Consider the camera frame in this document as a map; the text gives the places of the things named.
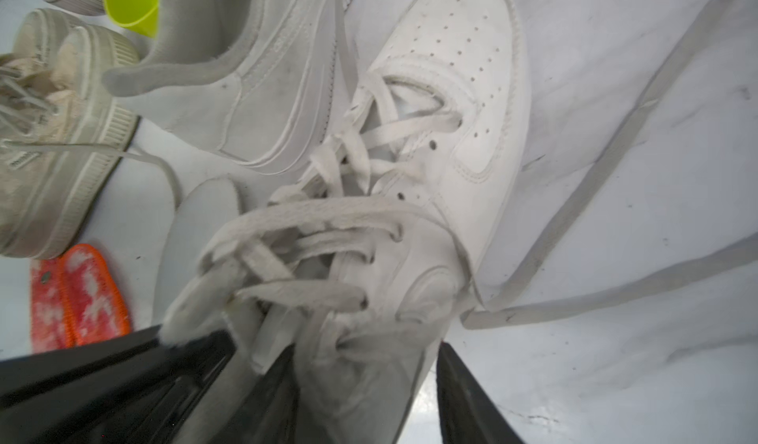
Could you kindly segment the beige lace sneaker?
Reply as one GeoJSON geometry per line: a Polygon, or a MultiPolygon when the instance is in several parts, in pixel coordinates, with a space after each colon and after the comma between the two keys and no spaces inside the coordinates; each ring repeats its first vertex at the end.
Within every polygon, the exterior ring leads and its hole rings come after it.
{"type": "Polygon", "coordinates": [[[108,70],[137,61],[128,39],[96,25],[71,29],[47,62],[2,55],[2,256],[63,254],[122,160],[158,167],[180,205],[175,173],[156,156],[129,151],[138,117],[101,84],[108,70]]]}
{"type": "Polygon", "coordinates": [[[83,25],[84,21],[78,17],[58,9],[35,9],[24,18],[11,55],[14,59],[31,59],[51,66],[63,40],[75,27],[83,25]]]}

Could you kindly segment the red insole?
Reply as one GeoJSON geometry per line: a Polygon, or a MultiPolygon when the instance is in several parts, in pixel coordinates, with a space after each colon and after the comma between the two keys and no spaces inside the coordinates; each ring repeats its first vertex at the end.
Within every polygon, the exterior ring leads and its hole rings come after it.
{"type": "Polygon", "coordinates": [[[75,336],[65,306],[59,260],[32,260],[30,274],[33,353],[73,347],[75,336]]]}
{"type": "Polygon", "coordinates": [[[60,259],[62,301],[76,346],[117,339],[132,333],[128,306],[102,254],[78,244],[60,259]]]}

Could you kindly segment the white sneaker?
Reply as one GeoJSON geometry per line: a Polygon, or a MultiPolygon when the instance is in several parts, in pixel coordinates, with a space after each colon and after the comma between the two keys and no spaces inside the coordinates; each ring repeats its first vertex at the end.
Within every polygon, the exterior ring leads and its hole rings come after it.
{"type": "Polygon", "coordinates": [[[335,75],[357,82],[353,0],[160,0],[147,56],[103,77],[126,108],[262,175],[303,166],[327,133],[335,75]]]}
{"type": "Polygon", "coordinates": [[[224,225],[169,307],[178,347],[226,333],[264,372],[294,352],[311,437],[393,443],[450,323],[572,318],[751,264],[755,237],[596,293],[518,305],[734,0],[710,0],[499,295],[476,273],[514,187],[531,80],[512,0],[414,0],[302,177],[224,225]]]}

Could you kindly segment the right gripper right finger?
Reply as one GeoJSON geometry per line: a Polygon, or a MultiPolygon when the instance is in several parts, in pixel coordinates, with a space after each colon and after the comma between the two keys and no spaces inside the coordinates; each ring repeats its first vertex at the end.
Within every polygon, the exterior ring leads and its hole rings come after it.
{"type": "Polygon", "coordinates": [[[436,390],[444,444],[523,444],[455,349],[439,347],[436,390]]]}

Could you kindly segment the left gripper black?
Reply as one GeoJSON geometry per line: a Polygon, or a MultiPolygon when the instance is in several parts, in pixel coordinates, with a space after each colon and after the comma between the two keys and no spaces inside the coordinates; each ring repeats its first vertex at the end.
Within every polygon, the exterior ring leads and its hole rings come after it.
{"type": "Polygon", "coordinates": [[[1,363],[4,443],[169,443],[235,353],[227,333],[171,347],[157,327],[1,363]]]}

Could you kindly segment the white insole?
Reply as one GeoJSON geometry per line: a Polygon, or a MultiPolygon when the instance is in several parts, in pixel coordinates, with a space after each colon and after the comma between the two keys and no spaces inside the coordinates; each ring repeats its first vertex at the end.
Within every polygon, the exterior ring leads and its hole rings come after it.
{"type": "Polygon", "coordinates": [[[242,213],[239,189],[232,179],[209,179],[180,204],[159,261],[152,324],[160,325],[167,310],[195,277],[203,248],[227,222],[242,213]]]}

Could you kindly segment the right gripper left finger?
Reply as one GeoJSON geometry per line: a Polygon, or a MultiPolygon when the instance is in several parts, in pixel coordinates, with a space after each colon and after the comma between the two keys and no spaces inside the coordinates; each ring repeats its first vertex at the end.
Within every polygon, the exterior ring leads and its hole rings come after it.
{"type": "Polygon", "coordinates": [[[237,412],[210,440],[213,444],[292,444],[299,389],[290,345],[256,382],[237,412]]]}

